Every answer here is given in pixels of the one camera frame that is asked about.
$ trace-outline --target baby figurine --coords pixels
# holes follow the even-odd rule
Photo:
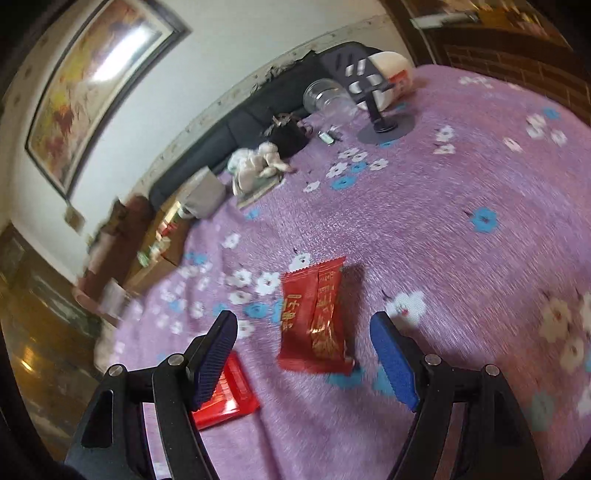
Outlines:
[[[293,168],[283,162],[275,144],[264,142],[257,150],[236,150],[228,161],[228,171],[234,175],[232,191],[237,196],[250,193],[257,179],[270,178],[280,171],[291,172]]]

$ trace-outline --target electrical outlet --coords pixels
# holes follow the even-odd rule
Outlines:
[[[82,228],[86,220],[82,216],[82,214],[76,210],[72,205],[68,205],[66,208],[66,214],[64,215],[64,220],[68,225],[72,227],[72,229],[76,233],[82,233]]]

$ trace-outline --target framed painting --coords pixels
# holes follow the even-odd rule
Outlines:
[[[130,88],[186,31],[152,0],[105,0],[76,33],[41,95],[25,145],[65,199]]]

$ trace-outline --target black sofa backrest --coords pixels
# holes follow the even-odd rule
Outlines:
[[[365,48],[368,55],[380,51]],[[309,52],[215,123],[152,185],[148,197],[154,209],[160,209],[201,168],[209,167],[214,173],[219,173],[237,148],[258,146],[263,130],[271,125],[273,114],[294,113],[301,118],[306,117],[304,92],[315,80],[329,77],[320,63],[323,53]]]

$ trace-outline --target brick wall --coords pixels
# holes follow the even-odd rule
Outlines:
[[[521,85],[561,103],[591,124],[589,84],[585,80],[552,65],[501,51],[453,45],[444,45],[444,49],[452,67]]]

